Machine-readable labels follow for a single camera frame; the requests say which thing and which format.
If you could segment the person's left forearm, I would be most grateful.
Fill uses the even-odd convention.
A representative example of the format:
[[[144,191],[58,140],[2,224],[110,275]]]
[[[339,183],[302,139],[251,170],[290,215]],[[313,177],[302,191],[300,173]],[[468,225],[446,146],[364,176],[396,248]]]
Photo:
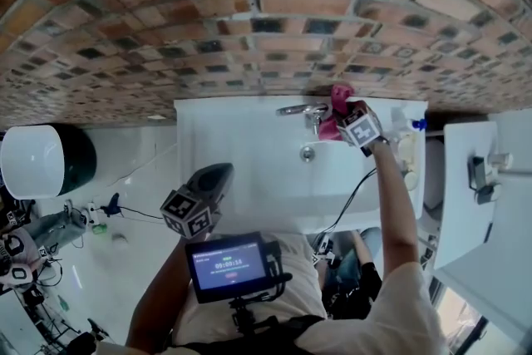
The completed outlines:
[[[126,339],[128,348],[156,355],[173,344],[170,338],[179,332],[175,324],[191,280],[186,245],[181,240],[175,246],[136,305]]]

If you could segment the chrome faucet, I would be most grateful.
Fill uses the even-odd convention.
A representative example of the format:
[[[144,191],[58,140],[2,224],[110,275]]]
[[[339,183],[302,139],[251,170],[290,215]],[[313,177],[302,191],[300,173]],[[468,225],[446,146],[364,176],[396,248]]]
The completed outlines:
[[[286,106],[276,110],[277,116],[305,115],[313,130],[313,134],[319,133],[319,127],[323,116],[328,112],[328,105],[325,103],[300,104],[296,106]]]

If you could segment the window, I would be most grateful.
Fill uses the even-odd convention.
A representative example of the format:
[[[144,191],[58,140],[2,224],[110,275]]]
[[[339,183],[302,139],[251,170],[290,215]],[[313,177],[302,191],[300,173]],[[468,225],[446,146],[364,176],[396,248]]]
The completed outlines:
[[[532,355],[530,333],[516,342],[437,278],[431,279],[429,294],[446,340],[445,355]]]

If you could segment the person's right forearm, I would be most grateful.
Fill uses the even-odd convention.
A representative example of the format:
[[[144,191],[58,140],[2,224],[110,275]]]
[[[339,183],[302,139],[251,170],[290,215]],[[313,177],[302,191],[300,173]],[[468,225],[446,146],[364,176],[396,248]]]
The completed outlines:
[[[377,141],[372,143],[371,152],[377,171],[386,279],[403,264],[419,260],[416,216],[391,147]]]

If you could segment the black tabletop holder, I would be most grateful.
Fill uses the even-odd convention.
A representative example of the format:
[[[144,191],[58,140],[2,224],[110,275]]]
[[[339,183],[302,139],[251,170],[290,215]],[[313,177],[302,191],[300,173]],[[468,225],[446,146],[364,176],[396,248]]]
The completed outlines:
[[[472,156],[468,160],[469,187],[476,193],[477,190],[490,185],[486,181],[485,161],[483,157]]]

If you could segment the pink cloth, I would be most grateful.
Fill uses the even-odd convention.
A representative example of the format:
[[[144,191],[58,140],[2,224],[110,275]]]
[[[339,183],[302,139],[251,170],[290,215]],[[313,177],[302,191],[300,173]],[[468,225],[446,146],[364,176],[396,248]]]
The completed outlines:
[[[332,114],[323,121],[318,130],[318,139],[321,141],[343,141],[338,129],[338,124],[352,114],[354,101],[348,99],[354,95],[351,86],[333,85],[331,89]]]

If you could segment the pale yellow soap bar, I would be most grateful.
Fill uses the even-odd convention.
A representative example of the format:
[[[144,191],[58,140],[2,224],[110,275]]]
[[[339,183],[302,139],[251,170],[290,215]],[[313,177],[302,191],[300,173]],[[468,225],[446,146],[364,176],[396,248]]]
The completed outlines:
[[[404,171],[417,170],[416,135],[404,135],[397,144],[397,155],[401,169]]]

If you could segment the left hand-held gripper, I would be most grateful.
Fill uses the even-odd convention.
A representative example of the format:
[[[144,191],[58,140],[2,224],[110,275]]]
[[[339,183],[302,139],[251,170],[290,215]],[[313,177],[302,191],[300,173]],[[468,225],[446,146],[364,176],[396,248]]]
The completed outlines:
[[[166,226],[184,239],[193,239],[212,228],[221,216],[219,205],[233,177],[231,163],[197,170],[184,185],[172,190],[160,207]]]

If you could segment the person's white T-shirt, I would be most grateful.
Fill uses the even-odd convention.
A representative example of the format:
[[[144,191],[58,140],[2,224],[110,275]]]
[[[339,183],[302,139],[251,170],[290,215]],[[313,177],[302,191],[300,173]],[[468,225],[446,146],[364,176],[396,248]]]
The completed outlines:
[[[284,255],[284,267],[293,279],[278,302],[266,303],[262,315],[283,321],[306,314],[319,320],[303,333],[279,341],[270,332],[259,334],[246,355],[442,355],[446,350],[440,320],[431,305],[418,262],[416,219],[411,209],[382,208],[382,286],[364,319],[329,320],[325,317],[322,273],[311,264],[310,245],[302,234],[276,234]],[[151,287],[168,291],[163,326],[173,329],[178,347],[205,343],[224,355],[234,340],[229,312],[217,304],[196,308],[191,302],[190,271],[185,247],[178,244]]]

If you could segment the dark blue floor tool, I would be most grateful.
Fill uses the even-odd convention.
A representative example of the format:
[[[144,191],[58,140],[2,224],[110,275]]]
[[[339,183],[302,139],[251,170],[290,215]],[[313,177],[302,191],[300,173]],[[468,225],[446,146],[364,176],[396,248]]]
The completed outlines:
[[[100,209],[110,218],[111,216],[122,215],[121,207],[119,206],[120,194],[115,193],[107,205],[103,205]]]

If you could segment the grey cup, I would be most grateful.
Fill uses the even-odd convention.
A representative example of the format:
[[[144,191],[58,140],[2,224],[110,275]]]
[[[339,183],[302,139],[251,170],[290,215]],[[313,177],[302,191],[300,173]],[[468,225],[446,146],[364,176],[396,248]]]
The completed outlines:
[[[513,164],[511,153],[492,153],[487,156],[489,165],[497,170],[508,170]]]
[[[485,185],[475,193],[476,203],[478,205],[485,205],[496,202],[502,193],[502,184],[495,183]]]

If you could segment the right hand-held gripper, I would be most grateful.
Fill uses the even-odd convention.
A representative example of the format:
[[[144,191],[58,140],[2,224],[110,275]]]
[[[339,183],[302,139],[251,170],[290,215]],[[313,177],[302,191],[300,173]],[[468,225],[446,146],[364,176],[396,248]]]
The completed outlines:
[[[346,112],[335,111],[335,121],[342,140],[366,157],[373,154],[375,143],[389,144],[376,113],[365,101],[347,103]]]

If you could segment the soap bottle with blue pump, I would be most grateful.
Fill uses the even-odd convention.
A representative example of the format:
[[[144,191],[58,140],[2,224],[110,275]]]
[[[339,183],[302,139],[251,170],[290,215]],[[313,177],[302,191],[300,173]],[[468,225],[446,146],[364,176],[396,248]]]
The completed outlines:
[[[425,118],[418,120],[408,118],[404,110],[399,107],[392,108],[392,129],[397,132],[423,132],[427,128]]]

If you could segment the white sink basin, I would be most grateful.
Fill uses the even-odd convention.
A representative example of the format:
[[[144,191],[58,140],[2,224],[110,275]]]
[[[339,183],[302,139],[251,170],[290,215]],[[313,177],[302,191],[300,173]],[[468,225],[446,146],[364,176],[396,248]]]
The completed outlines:
[[[216,229],[316,234],[380,223],[375,163],[343,141],[321,141],[304,115],[277,116],[303,96],[233,96],[175,101],[178,183],[231,163],[234,177]],[[315,158],[305,163],[306,145]]]

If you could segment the black chest-mounted monitor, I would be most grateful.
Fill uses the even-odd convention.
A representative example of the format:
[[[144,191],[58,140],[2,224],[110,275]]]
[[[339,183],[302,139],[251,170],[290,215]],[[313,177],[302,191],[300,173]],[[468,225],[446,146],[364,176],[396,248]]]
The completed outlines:
[[[259,232],[187,244],[185,253],[199,303],[252,295],[273,300],[293,276],[283,270],[279,242],[266,242]]]

